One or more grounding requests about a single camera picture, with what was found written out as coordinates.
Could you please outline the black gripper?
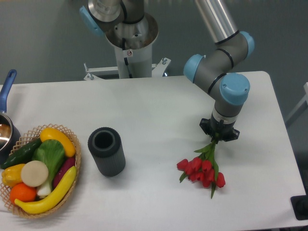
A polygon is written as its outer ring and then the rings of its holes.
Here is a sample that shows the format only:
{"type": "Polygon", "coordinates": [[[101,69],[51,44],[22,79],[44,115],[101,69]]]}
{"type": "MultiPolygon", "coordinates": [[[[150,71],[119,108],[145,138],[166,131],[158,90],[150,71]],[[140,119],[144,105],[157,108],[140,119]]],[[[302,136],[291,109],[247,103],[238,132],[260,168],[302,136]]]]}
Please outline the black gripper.
{"type": "Polygon", "coordinates": [[[211,142],[234,141],[239,138],[240,131],[234,128],[234,122],[225,124],[224,120],[216,120],[212,115],[210,119],[202,118],[199,124],[203,132],[211,137],[211,142]]]}

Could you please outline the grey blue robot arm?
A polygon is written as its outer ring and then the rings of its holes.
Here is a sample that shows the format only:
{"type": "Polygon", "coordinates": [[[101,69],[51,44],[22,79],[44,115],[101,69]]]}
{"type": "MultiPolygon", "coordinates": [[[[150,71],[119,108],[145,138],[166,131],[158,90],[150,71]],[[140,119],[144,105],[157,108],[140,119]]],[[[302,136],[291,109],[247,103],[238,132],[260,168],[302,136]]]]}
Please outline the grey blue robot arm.
{"type": "MultiPolygon", "coordinates": [[[[253,38],[239,31],[221,0],[197,0],[197,9],[216,50],[208,56],[193,55],[183,73],[214,99],[209,119],[200,127],[213,142],[239,137],[234,128],[250,90],[248,79],[231,70],[251,55],[253,38]]],[[[97,36],[106,36],[114,47],[120,78],[151,77],[152,44],[158,36],[155,19],[144,10],[142,0],[89,0],[79,9],[84,24],[97,36]]]]}

